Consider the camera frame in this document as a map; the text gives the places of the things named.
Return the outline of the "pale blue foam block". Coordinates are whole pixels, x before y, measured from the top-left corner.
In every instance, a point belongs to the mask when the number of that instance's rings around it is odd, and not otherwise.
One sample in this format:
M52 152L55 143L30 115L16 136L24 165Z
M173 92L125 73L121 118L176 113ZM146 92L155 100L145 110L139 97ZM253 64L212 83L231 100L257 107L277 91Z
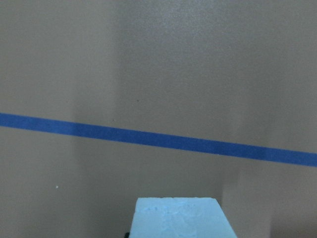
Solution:
M235 238L214 198L138 198L130 238Z

